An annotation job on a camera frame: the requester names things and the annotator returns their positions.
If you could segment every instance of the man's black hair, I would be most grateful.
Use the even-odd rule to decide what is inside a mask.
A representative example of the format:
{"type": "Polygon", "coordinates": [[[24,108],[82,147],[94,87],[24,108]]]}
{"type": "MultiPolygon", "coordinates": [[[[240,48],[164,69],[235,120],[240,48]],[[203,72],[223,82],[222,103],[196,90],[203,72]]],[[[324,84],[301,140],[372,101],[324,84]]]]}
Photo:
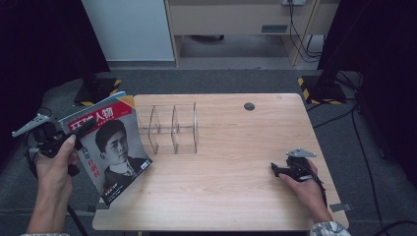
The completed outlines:
{"type": "Polygon", "coordinates": [[[105,152],[105,146],[108,140],[119,131],[123,131],[126,135],[126,128],[120,120],[109,120],[95,134],[95,144],[100,152],[105,152]]]}

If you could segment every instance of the magazine cover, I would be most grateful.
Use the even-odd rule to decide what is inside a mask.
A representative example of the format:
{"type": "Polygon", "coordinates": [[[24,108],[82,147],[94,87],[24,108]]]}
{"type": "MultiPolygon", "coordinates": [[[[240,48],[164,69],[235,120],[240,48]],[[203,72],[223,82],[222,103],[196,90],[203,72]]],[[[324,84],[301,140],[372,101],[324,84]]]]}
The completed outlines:
{"type": "Polygon", "coordinates": [[[152,163],[144,151],[134,99],[124,92],[59,121],[67,134],[89,119],[96,126],[80,142],[77,154],[90,179],[110,205],[152,163]]]}

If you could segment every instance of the table top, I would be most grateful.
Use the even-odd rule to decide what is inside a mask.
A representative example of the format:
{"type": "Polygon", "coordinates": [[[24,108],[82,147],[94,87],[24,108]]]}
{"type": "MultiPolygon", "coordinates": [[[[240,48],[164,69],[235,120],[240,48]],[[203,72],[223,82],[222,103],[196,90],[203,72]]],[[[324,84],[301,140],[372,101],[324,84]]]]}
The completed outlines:
{"type": "MultiPolygon", "coordinates": [[[[300,95],[296,93],[146,94],[135,104],[196,102],[196,154],[153,154],[153,164],[109,209],[98,209],[97,230],[309,230],[313,221],[270,163],[286,153],[313,152],[328,204],[339,204],[328,167],[300,95]],[[244,104],[255,109],[248,111],[244,104]]],[[[331,212],[348,227],[344,211],[331,212]]]]}

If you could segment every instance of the portrait of man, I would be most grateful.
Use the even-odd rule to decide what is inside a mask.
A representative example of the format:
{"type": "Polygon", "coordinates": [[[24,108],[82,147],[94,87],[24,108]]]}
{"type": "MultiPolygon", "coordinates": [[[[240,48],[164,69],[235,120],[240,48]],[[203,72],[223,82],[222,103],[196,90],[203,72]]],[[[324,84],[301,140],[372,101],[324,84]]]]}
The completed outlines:
{"type": "Polygon", "coordinates": [[[100,156],[108,162],[104,170],[103,193],[116,183],[124,190],[147,166],[146,157],[129,156],[126,128],[120,120],[110,120],[103,124],[95,134],[95,143],[100,156]]]}

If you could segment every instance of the hand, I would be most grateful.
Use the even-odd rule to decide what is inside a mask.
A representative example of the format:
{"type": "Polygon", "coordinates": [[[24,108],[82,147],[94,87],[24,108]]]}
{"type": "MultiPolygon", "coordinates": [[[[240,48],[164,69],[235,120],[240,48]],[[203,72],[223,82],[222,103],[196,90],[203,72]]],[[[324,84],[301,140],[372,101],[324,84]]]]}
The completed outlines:
{"type": "Polygon", "coordinates": [[[79,162],[74,152],[75,140],[75,136],[68,138],[53,158],[40,153],[36,156],[38,190],[28,233],[62,232],[73,191],[68,165],[79,162]]]}
{"type": "MultiPolygon", "coordinates": [[[[311,169],[317,174],[317,167],[310,159],[307,160],[311,169]]],[[[331,215],[323,201],[322,191],[314,180],[309,179],[304,182],[297,182],[285,174],[279,174],[279,178],[295,192],[301,203],[309,210],[315,223],[332,221],[331,215]]]]}

